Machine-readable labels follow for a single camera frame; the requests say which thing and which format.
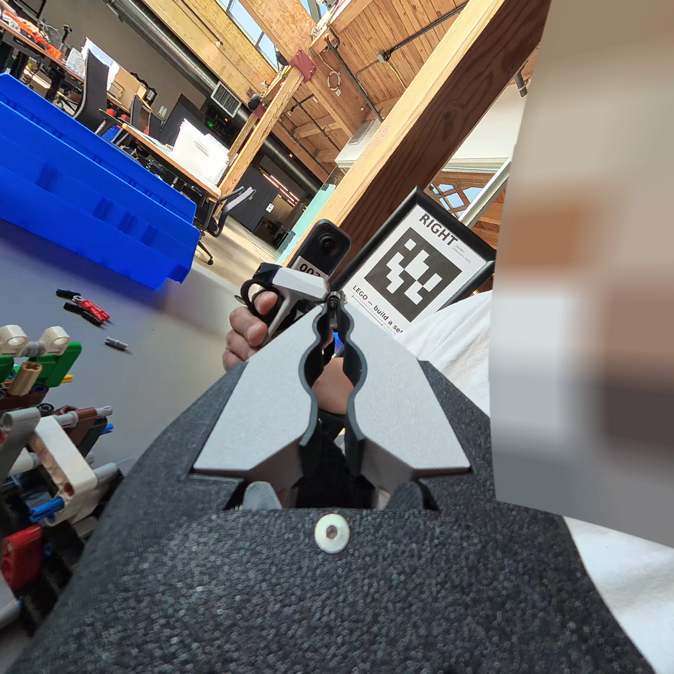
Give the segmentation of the partly built lego model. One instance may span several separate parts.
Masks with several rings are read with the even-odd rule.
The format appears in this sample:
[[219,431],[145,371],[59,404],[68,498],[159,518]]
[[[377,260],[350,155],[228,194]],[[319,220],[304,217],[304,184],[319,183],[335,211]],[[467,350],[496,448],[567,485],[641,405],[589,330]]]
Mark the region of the partly built lego model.
[[113,431],[112,407],[63,406],[47,394],[81,354],[60,326],[31,341],[1,327],[1,630],[29,634],[50,613],[123,478],[88,455]]

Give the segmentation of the thick wooden post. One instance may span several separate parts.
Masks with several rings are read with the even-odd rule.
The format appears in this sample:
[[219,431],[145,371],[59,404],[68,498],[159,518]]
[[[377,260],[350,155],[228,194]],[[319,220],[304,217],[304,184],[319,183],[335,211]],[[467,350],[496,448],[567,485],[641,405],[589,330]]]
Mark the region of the thick wooden post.
[[540,43],[551,1],[469,1],[318,218],[351,238],[342,271],[425,188]]

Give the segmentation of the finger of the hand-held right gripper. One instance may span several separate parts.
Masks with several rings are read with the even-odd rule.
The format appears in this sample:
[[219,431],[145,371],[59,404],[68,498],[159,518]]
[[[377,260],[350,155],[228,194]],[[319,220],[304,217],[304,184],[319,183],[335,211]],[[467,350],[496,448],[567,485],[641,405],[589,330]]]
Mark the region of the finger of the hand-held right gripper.
[[287,267],[275,270],[273,287],[281,296],[283,304],[295,304],[300,300],[322,302],[330,294],[330,287],[321,276]]

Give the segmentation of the wooden side table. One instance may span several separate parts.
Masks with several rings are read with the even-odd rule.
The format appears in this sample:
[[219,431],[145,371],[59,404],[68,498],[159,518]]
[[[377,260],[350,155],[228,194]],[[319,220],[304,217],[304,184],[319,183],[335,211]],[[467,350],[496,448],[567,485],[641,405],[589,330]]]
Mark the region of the wooden side table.
[[157,161],[162,164],[167,170],[174,173],[179,179],[184,183],[191,185],[192,187],[201,190],[206,195],[206,198],[213,202],[218,202],[220,199],[220,194],[216,193],[215,189],[207,186],[206,183],[200,181],[198,178],[193,176],[188,170],[184,169],[178,162],[176,162],[170,156],[169,151],[165,146],[159,144],[157,141],[142,133],[141,131],[134,128],[132,125],[127,123],[121,124],[121,131],[130,135],[140,146],[144,147],[150,154],[152,154]]

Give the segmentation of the blue plastic bin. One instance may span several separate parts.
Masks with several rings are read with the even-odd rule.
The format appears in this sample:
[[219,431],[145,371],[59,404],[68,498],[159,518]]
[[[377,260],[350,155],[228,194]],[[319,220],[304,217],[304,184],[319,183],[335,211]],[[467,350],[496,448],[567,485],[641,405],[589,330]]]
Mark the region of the blue plastic bin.
[[196,205],[9,74],[1,219],[151,289],[190,273]]

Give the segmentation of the black office chair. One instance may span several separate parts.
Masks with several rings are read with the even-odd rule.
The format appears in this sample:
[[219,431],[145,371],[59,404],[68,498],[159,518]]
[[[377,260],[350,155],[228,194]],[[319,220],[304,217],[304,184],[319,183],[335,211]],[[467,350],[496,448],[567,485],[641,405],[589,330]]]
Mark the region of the black office chair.
[[227,193],[220,199],[209,203],[206,211],[204,223],[199,225],[198,247],[207,255],[207,265],[214,264],[214,257],[203,243],[206,234],[218,238],[223,231],[226,219],[229,214],[241,205],[244,201],[251,200],[256,194],[256,189],[252,187],[238,187],[231,193]]
[[73,118],[97,136],[103,136],[116,124],[106,112],[108,74],[109,66],[89,51],[82,99]]

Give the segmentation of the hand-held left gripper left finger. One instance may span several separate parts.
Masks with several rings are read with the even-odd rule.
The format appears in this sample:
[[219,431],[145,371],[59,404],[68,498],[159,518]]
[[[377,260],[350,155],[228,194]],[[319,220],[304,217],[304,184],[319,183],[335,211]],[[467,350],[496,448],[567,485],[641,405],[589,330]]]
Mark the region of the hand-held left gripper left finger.
[[331,332],[329,312],[319,305],[242,364],[195,474],[267,483],[283,506],[295,504],[299,480],[314,475],[322,455],[312,385]]

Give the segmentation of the black framed tag sign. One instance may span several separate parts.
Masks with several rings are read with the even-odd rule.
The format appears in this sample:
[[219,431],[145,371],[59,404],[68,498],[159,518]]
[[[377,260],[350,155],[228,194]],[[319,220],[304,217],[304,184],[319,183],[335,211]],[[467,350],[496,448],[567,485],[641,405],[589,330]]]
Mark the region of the black framed tag sign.
[[466,299],[494,272],[496,250],[415,188],[331,282],[392,335]]

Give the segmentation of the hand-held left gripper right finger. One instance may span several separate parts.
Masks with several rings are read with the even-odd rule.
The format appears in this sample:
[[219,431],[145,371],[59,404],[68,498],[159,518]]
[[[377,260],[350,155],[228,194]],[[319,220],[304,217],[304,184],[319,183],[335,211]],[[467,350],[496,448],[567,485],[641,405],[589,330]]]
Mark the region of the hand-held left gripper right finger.
[[470,461],[419,360],[350,303],[336,303],[344,345],[347,402],[344,453],[358,482],[393,495],[420,478],[464,475]]

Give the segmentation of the white storage box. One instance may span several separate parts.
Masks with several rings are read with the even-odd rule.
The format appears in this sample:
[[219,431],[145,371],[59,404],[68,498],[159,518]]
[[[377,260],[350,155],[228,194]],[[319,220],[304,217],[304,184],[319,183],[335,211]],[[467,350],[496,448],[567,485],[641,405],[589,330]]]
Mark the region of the white storage box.
[[203,183],[216,187],[229,163],[229,151],[215,137],[201,133],[188,119],[169,153],[171,159]]

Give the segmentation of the person's right hand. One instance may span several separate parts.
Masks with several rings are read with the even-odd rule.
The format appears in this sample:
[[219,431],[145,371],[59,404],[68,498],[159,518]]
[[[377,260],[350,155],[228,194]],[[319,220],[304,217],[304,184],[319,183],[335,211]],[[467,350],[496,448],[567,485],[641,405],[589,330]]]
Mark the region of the person's right hand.
[[223,353],[223,367],[226,372],[239,363],[248,361],[260,350],[268,330],[267,324],[260,317],[267,316],[274,309],[276,301],[274,292],[261,291],[254,299],[257,314],[251,312],[248,306],[240,306],[231,312],[231,329],[226,335]]

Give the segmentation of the long wooden work table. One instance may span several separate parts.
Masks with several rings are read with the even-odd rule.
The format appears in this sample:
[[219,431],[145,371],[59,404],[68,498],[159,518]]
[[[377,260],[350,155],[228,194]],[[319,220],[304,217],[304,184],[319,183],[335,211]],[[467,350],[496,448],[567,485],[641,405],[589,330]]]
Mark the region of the long wooden work table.
[[81,101],[84,77],[56,55],[46,41],[36,41],[12,12],[1,11],[1,73],[11,74],[55,103],[74,96]]

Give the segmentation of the red black lego connector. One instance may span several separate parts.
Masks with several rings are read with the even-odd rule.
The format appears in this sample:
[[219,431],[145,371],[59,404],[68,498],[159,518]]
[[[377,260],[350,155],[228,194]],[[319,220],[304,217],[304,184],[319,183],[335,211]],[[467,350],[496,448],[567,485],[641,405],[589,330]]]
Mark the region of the red black lego connector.
[[100,326],[110,320],[110,316],[90,300],[72,299],[64,303],[63,309],[83,317],[89,323]]

